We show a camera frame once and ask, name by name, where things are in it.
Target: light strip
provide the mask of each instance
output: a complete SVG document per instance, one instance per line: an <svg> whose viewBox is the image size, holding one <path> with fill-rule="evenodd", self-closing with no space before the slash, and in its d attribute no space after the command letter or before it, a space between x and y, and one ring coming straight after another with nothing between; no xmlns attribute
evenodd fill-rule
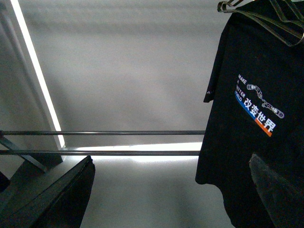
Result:
<svg viewBox="0 0 304 228"><path fill-rule="evenodd" d="M98 146L98 147L79 147L75 150L88 151L199 151L202 142L168 143L168 144L146 144L146 145L127 145L127 146ZM68 156L74 161L81 161L85 156ZM92 156L95 161L116 161L131 160L139 163L150 162L178 162L186 160L196 160L197 156Z"/></svg>
<svg viewBox="0 0 304 228"><path fill-rule="evenodd" d="M22 35L24 37L26 46L28 48L28 52L29 52L32 64L34 66L34 69L35 69L35 72L36 72L36 75L37 75L37 78L38 78L43 96L46 100L47 107L48 107L49 112L51 114L51 118L52 118L52 121L54 123L55 130L56 131L61 131L60 124L59 124L59 121L58 121L58 118L57 118L57 115L56 115L56 112L55 112L55 109L54 109L54 106L53 106L53 103L52 103L52 99L49 95L48 87L47 87L47 84L44 80L43 73L42 73L42 70L41 70L41 67L40 67L35 49L34 49L33 42L30 38L29 30L28 30L28 27L25 23L25 20L24 20L19 2L18 2L18 0L10 0L10 2L13 6L14 12L16 14L17 21L18 21L19 26L21 28L21 32L22 32ZM58 135L58 138L59 138L59 143L60 143L61 148L64 147L65 141L64 141L63 135Z"/></svg>

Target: metal hanger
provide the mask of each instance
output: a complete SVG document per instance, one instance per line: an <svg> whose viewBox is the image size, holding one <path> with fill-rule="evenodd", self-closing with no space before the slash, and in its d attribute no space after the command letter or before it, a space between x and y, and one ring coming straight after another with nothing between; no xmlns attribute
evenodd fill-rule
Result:
<svg viewBox="0 0 304 228"><path fill-rule="evenodd" d="M232 9L232 10L227 9L227 6L235 7L243 1L244 0L238 0L235 3L233 3L234 0L221 1L221 2L218 3L218 12L223 12L223 13L235 13L235 12L237 12L237 13L241 13L244 16L254 20L256 23L258 23L259 25L261 25L265 29L267 29L270 33L272 33L274 36L276 36L278 39L280 39L283 43L285 43L289 47L296 46L304 40L304 16L301 14L301 12L296 7L296 5L293 2L291 2L290 0L282 0L282 1L284 1L288 5L288 7L291 9L291 11L296 16L297 20L288 20L287 17L285 16L284 12L282 11L280 5L278 4L278 2L276 0L269 0L282 23L280 23L276 20L270 19L270 18L268 18L266 16L263 16L261 14L254 13L254 12L243 11L243 10L240 10L240 9ZM286 38L279 35L276 31L274 31L269 25L267 25L262 20L267 21L267 22L277 26L278 28L288 32L289 34L296 37L298 39L298 41L295 42L295 43L289 42ZM291 24L294 24L296 26L299 26L302 29L303 32L299 33L298 31L295 31L294 29L288 27L284 23L291 23Z"/></svg>

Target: t-shirt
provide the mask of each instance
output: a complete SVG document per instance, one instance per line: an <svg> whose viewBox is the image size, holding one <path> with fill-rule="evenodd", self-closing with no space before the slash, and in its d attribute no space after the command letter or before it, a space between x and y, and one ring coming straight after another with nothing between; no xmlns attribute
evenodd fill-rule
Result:
<svg viewBox="0 0 304 228"><path fill-rule="evenodd" d="M304 2L295 3L304 12ZM279 21L269 3L241 10ZM288 7L282 7L293 16ZM214 184L235 227L274 227L251 178L253 153L304 173L304 45L288 47L253 20L231 15L204 102L213 100L196 182Z"/></svg>

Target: metal rod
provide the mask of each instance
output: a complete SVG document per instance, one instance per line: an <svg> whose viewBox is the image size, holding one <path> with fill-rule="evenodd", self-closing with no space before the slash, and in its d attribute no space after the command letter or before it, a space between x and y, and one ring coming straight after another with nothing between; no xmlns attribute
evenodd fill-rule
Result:
<svg viewBox="0 0 304 228"><path fill-rule="evenodd" d="M78 151L78 150L0 150L0 155L31 155L31 154L57 154L57 155L92 155L92 156L198 156L199 151Z"/></svg>
<svg viewBox="0 0 304 228"><path fill-rule="evenodd" d="M3 146L5 146L6 148L9 149L6 151L18 151L19 150L18 146L16 146L10 140L8 140L7 138L5 138L1 135L0 135L0 144L2 144ZM32 163L33 165L35 165L38 169L42 170L43 172L46 172L48 170L48 168L45 165L41 164L40 162L38 162L36 159L29 156L28 154L15 154L15 155L19 155L21 158Z"/></svg>
<svg viewBox="0 0 304 228"><path fill-rule="evenodd" d="M204 135L205 131L0 131L0 135Z"/></svg>

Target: hanging clothes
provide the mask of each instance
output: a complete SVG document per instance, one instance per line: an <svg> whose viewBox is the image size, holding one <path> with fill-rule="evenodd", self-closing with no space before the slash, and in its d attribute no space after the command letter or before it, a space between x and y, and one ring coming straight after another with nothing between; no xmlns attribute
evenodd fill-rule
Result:
<svg viewBox="0 0 304 228"><path fill-rule="evenodd" d="M295 4L304 12L304 2ZM238 9L278 20L269 1ZM283 10L293 16L288 8ZM303 43L288 47L251 19L232 14L204 99L213 105L196 182L221 190L237 228L274 227L251 178L253 153L286 164L294 175L304 173L303 72Z"/></svg>
<svg viewBox="0 0 304 228"><path fill-rule="evenodd" d="M256 154L249 166L256 190L275 227L304 227L303 178L294 175L286 165L269 166Z"/></svg>
<svg viewBox="0 0 304 228"><path fill-rule="evenodd" d="M90 156L52 184L48 175L36 177L0 211L0 228L80 228L94 177Z"/></svg>

